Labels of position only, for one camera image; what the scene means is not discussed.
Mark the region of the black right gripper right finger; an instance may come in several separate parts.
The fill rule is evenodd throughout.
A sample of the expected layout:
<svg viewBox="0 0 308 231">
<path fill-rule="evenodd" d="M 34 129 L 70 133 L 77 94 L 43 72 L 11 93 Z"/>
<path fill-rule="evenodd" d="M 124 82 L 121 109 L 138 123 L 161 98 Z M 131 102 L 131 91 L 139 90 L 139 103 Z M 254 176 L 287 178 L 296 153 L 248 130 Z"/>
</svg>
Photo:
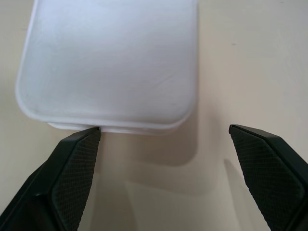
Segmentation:
<svg viewBox="0 0 308 231">
<path fill-rule="evenodd" d="M 272 231 L 308 229 L 308 164 L 280 136 L 230 125 L 244 181 Z"/>
</svg>

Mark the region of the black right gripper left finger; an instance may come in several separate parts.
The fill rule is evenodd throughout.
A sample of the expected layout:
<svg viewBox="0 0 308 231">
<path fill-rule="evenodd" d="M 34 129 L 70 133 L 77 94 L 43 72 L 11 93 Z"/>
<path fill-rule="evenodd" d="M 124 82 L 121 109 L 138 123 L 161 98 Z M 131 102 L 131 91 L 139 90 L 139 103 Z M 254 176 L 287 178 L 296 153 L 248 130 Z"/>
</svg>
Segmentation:
<svg viewBox="0 0 308 231">
<path fill-rule="evenodd" d="M 62 139 L 0 216 L 2 231 L 76 231 L 93 181 L 101 130 Z"/>
</svg>

